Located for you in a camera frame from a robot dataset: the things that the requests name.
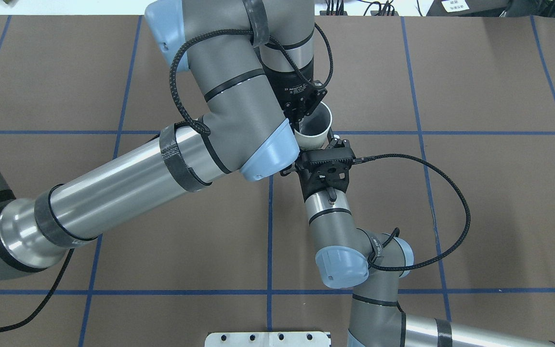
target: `robotic arm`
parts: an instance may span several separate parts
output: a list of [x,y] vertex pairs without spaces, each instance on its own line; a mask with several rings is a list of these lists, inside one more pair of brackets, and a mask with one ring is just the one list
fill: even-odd
[[[35,200],[16,199],[0,174],[0,280],[45,270],[68,250],[231,172],[253,181],[282,170],[299,175],[323,283],[355,288],[349,347],[555,345],[401,311],[398,280],[408,271],[379,271],[370,263],[410,266],[412,250],[394,235],[355,226],[346,189],[356,157],[348,140],[330,130],[332,115],[321,103],[324,85],[302,80],[313,80],[314,2],[208,2],[159,0],[145,18],[166,61],[192,71],[211,112],[170,125],[154,140]],[[251,29],[253,38],[220,35],[187,52],[179,49],[225,28]],[[321,149],[325,136],[329,145]]]

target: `brown table surface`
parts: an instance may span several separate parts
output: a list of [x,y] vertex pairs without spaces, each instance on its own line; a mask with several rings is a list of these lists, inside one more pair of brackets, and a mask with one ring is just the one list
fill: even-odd
[[[360,156],[425,155],[472,209],[463,246],[401,282],[403,308],[555,340],[555,20],[317,21],[335,57],[334,129]],[[207,112],[191,75],[179,83],[191,114]],[[0,169],[17,196],[179,119],[141,17],[0,17]],[[450,187],[414,162],[356,167],[348,198],[360,227],[400,227],[417,261],[463,226]],[[28,316],[58,271],[1,281],[0,325]],[[235,173],[79,249],[44,311],[0,346],[202,346],[209,332],[267,329],[331,331],[344,346],[350,301],[318,277],[296,176]]]

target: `white cup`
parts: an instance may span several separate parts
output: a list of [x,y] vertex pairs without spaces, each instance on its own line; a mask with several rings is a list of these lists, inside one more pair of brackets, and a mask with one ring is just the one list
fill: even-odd
[[304,151],[319,149],[327,140],[327,133],[333,123],[333,114],[329,106],[321,101],[310,116],[299,122],[299,131],[295,130],[295,139]]

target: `white mounting plate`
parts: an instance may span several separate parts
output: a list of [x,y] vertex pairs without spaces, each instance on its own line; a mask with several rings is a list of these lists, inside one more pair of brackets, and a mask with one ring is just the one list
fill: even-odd
[[330,336],[326,332],[212,333],[207,336],[205,347],[330,347]]

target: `white sticker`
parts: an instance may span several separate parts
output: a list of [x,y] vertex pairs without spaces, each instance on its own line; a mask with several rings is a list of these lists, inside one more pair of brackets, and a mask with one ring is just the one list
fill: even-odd
[[458,11],[469,10],[466,0],[444,0],[442,6],[445,7],[445,11],[448,13],[456,13]]

